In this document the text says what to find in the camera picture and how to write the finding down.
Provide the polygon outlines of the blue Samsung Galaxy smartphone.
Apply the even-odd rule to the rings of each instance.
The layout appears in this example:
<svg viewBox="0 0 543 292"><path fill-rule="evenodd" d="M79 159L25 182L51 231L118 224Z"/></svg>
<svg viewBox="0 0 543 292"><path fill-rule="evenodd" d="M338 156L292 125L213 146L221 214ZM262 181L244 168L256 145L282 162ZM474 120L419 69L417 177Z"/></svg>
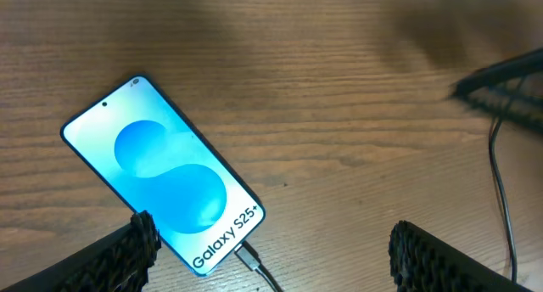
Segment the blue Samsung Galaxy smartphone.
<svg viewBox="0 0 543 292"><path fill-rule="evenodd" d="M211 274L265 220L248 184L146 76L70 118L63 141L195 275Z"/></svg>

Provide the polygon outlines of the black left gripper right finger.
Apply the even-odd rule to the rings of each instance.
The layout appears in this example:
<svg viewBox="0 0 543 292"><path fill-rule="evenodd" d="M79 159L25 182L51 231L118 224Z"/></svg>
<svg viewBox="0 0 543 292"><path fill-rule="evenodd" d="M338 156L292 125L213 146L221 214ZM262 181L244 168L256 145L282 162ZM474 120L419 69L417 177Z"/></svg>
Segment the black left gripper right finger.
<svg viewBox="0 0 543 292"><path fill-rule="evenodd" d="M411 222L395 224L388 253L399 291L530 292Z"/></svg>

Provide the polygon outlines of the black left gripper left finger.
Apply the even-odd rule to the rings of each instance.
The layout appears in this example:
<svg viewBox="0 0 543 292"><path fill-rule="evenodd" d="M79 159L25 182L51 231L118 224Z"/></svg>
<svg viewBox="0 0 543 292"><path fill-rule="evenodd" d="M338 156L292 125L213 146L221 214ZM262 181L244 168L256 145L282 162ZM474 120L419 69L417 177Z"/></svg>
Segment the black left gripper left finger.
<svg viewBox="0 0 543 292"><path fill-rule="evenodd" d="M147 212L62 261L6 288L8 292L141 292L161 248Z"/></svg>

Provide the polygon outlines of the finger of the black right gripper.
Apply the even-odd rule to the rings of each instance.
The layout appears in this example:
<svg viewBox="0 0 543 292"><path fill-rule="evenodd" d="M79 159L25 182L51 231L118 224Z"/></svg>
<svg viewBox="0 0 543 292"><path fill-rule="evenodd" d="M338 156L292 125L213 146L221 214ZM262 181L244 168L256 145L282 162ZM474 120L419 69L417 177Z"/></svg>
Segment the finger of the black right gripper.
<svg viewBox="0 0 543 292"><path fill-rule="evenodd" d="M476 110L542 132L542 50L474 71L453 85L451 96Z"/></svg>

